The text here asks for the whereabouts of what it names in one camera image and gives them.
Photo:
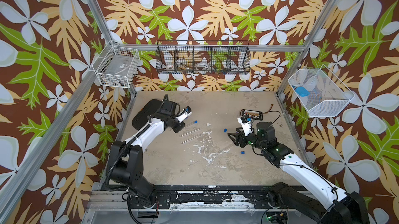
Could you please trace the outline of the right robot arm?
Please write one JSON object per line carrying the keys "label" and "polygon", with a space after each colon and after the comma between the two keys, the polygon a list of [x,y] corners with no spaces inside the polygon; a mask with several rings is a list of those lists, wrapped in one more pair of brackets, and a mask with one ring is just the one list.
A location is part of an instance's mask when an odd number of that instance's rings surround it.
{"label": "right robot arm", "polygon": [[249,145],[259,149],[273,166],[292,176],[313,197],[307,197],[285,183],[269,189],[269,204],[283,205],[306,215],[318,224],[368,224],[370,222],[365,200],[356,192],[348,193],[321,176],[304,163],[293,150],[277,141],[271,122],[259,122],[252,127],[250,117],[239,117],[241,125],[228,137],[236,146]]}

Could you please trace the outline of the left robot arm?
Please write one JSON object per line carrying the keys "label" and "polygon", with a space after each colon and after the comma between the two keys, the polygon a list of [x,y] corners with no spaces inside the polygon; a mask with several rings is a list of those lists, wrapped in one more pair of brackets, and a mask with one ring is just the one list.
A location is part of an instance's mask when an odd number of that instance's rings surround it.
{"label": "left robot arm", "polygon": [[132,120],[132,126],[138,132],[112,144],[102,188],[126,190],[142,206],[152,207],[156,201],[156,187],[143,176],[143,153],[166,129],[179,133],[191,114],[189,106],[180,108],[167,94],[162,100],[150,100]]}

